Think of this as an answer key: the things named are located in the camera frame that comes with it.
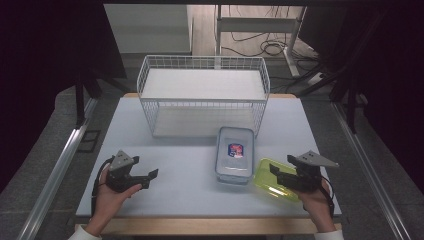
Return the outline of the white wire rack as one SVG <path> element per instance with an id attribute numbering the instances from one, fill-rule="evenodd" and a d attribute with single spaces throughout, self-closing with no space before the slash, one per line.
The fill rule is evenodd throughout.
<path id="1" fill-rule="evenodd" d="M 155 137 L 214 137 L 222 127 L 258 134 L 270 79 L 261 57 L 148 55 L 137 93 Z"/>

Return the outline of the person's right hand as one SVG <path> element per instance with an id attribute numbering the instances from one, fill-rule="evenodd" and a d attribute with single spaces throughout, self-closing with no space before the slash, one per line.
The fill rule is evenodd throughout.
<path id="1" fill-rule="evenodd" d="M 315 224 L 329 224 L 332 222 L 330 207 L 325 195 L 320 190 L 306 193 L 300 192 L 298 197 L 303 202 L 304 208 Z"/>

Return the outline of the clear container with blue lid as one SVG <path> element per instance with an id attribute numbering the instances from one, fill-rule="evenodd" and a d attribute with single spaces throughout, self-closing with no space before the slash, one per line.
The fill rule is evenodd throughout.
<path id="1" fill-rule="evenodd" d="M 254 143 L 255 135 L 251 129 L 219 129 L 215 162 L 215 173 L 219 182 L 248 184 L 254 172 Z"/>

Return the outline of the black stand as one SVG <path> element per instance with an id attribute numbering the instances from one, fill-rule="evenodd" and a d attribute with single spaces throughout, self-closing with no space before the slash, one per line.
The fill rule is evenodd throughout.
<path id="1" fill-rule="evenodd" d="M 76 100 L 76 128 L 79 129 L 85 121 L 84 91 L 88 92 L 91 98 L 98 99 L 101 96 L 101 88 L 92 75 L 80 74 L 75 81 Z"/>

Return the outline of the white power strip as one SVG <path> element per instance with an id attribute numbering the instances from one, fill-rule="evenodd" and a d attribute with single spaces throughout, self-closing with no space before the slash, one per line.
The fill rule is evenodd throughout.
<path id="1" fill-rule="evenodd" d="M 316 73 L 311 79 L 308 80 L 308 84 L 310 86 L 320 82 L 323 78 L 325 77 L 325 75 L 321 72 Z"/>

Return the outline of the white cabinet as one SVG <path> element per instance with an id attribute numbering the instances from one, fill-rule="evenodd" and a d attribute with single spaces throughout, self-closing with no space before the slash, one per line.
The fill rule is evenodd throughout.
<path id="1" fill-rule="evenodd" d="M 105 4 L 121 54 L 190 54 L 193 18 L 188 5 Z"/>

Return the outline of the person's left hand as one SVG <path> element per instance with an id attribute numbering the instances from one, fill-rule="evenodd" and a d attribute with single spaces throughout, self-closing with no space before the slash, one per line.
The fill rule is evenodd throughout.
<path id="1" fill-rule="evenodd" d="M 122 193 L 116 192 L 106 185 L 108 172 L 109 167 L 105 167 L 101 173 L 99 184 L 96 188 L 96 201 L 91 223 L 107 224 L 121 209 L 123 203 L 142 189 L 141 184 L 136 184 Z"/>

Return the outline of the black floor bracket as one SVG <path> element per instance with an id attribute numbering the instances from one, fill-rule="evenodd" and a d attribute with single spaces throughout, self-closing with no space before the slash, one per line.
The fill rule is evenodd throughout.
<path id="1" fill-rule="evenodd" d="M 92 153 L 98 143 L 100 137 L 100 130 L 88 130 L 84 133 L 80 141 L 77 151 L 79 153 Z"/>

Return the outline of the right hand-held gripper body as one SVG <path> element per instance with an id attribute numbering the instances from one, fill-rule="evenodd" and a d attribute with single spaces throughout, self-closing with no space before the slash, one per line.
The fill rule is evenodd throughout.
<path id="1" fill-rule="evenodd" d="M 282 172 L 282 181 L 278 183 L 300 192 L 313 192 L 321 186 L 322 167 L 339 167 L 338 163 L 313 151 L 295 157 L 299 161 L 299 166 L 295 166 L 296 173 Z"/>

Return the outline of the white metal desk frame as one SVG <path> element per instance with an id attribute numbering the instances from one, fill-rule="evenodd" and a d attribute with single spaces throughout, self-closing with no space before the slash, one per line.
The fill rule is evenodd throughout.
<path id="1" fill-rule="evenodd" d="M 222 6 L 217 5 L 215 16 L 215 54 L 221 54 L 221 34 L 223 32 L 289 34 L 290 39 L 283 48 L 283 54 L 291 75 L 294 78 L 299 78 L 300 73 L 296 67 L 292 53 L 305 11 L 306 7 L 301 7 L 295 18 L 223 17 Z"/>

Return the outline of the aluminium rail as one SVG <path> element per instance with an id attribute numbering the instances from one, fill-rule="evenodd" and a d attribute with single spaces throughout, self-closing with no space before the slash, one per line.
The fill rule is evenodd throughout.
<path id="1" fill-rule="evenodd" d="M 332 103 L 331 106 L 395 238 L 397 240 L 412 240 L 399 211 L 389 197 L 382 181 L 372 166 L 363 145 L 357 135 L 350 129 L 342 105 L 339 103 Z"/>
<path id="2" fill-rule="evenodd" d="M 87 101 L 83 110 L 83 121 L 81 126 L 72 130 L 50 176 L 48 177 L 16 240 L 35 240 L 35 237 L 48 213 L 76 150 L 78 149 L 82 137 L 91 121 L 97 103 L 98 100 L 94 98 L 90 98 Z"/>

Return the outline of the black curtain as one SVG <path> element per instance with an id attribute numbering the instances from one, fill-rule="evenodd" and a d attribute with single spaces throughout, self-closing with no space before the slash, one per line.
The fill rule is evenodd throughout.
<path id="1" fill-rule="evenodd" d="M 424 0 L 382 0 L 387 9 L 353 75 L 364 115 L 424 194 Z M 339 70 L 353 53 L 373 10 L 309 6 L 300 39 Z"/>
<path id="2" fill-rule="evenodd" d="M 78 80 L 124 78 L 105 0 L 0 0 L 0 192 Z"/>

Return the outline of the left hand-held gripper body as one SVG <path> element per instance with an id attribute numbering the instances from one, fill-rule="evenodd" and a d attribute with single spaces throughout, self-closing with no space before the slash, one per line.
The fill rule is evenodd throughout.
<path id="1" fill-rule="evenodd" d="M 113 157 L 106 177 L 106 185 L 113 191 L 122 193 L 137 185 L 135 177 L 130 175 L 130 171 L 135 165 L 132 158 L 123 150 L 119 150 Z"/>

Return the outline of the green plastic container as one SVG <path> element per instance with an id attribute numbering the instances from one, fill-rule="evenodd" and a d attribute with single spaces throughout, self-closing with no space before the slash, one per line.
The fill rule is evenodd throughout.
<path id="1" fill-rule="evenodd" d="M 253 178 L 254 184 L 260 189 L 266 191 L 273 197 L 298 202 L 298 196 L 283 185 L 277 183 L 277 177 L 271 173 L 270 165 L 277 167 L 281 172 L 295 174 L 293 167 L 283 164 L 273 159 L 262 158 L 256 168 Z"/>

